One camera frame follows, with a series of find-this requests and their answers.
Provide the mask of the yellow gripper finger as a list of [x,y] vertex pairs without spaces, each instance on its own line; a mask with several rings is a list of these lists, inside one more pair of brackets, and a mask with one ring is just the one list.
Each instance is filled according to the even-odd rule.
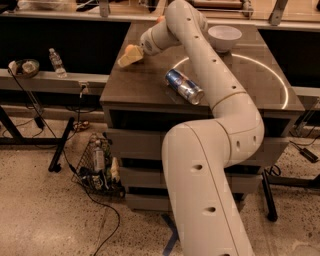
[[143,50],[140,46],[135,45],[135,49],[129,52],[129,54],[124,54],[118,59],[118,65],[120,67],[129,66],[135,62],[138,62],[143,59]]

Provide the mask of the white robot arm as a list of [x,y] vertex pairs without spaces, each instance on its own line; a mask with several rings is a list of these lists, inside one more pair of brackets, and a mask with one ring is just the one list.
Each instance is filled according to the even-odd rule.
[[225,168],[250,158],[264,138],[251,97],[210,46],[205,17],[186,0],[173,0],[164,18],[130,46],[118,64],[182,45],[212,118],[171,128],[162,164],[184,256],[255,256],[229,188]]

